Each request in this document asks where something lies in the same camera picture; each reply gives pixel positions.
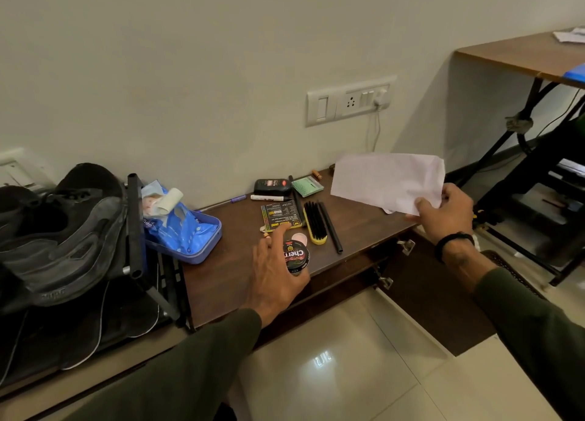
shoe polish tin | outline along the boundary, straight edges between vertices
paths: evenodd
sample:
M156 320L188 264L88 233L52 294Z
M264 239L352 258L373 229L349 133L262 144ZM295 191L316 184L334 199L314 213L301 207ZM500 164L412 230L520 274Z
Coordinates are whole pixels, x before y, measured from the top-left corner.
M309 250L300 241L290 240L283 245L284 259L287 262L289 272L297 276L307 265L309 265Z

white marker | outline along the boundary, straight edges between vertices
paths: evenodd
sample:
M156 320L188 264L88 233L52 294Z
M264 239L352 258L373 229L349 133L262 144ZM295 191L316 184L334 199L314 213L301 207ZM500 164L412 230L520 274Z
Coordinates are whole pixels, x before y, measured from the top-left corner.
M291 199L286 196L265 196L265 195L250 195L252 201L290 201Z

green sleeve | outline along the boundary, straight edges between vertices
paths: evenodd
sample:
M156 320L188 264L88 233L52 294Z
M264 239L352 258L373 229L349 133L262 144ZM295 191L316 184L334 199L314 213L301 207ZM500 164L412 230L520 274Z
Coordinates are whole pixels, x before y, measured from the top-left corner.
M67 421L212 420L262 322L241 309L93 398Z
M503 268L482 278L474 298L559 416L585 419L585 329Z

shoe brush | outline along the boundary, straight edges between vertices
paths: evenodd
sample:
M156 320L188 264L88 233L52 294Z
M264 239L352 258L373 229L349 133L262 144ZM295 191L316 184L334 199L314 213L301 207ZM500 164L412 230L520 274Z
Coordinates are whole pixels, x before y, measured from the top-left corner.
M325 244L327 240L327 230L325 222L319 211L319 206L316 202L307 202L303 207L303 214L307 220L307 229L309 230L309 237L314 244Z

marker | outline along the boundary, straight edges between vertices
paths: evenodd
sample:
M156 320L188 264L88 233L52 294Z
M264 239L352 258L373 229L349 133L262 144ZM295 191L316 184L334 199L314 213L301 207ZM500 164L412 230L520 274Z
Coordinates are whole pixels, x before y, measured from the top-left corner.
M231 202L231 203L238 202L238 201L241 201L241 200L243 200L243 199L245 199L245 198L246 198L246 196L245 196L245 195L241 195L241 196L238 196L238 197L233 197L233 198L231 198L231 199L228 199L227 201L218 202L217 204L213 204L212 206L208 206L208 207L204 207L204 208L202 208L202 209L200 209L200 210L196 210L196 212L198 212L198 213L203 213L203 212L204 212L204 211L206 211L206 210L213 209L213 208L215 208L215 207L219 207L219 206L222 206L222 205L224 205L224 204L228 204L228 203L230 203L230 202Z
M265 196L265 195L250 195L252 201L290 201L291 199L287 196Z

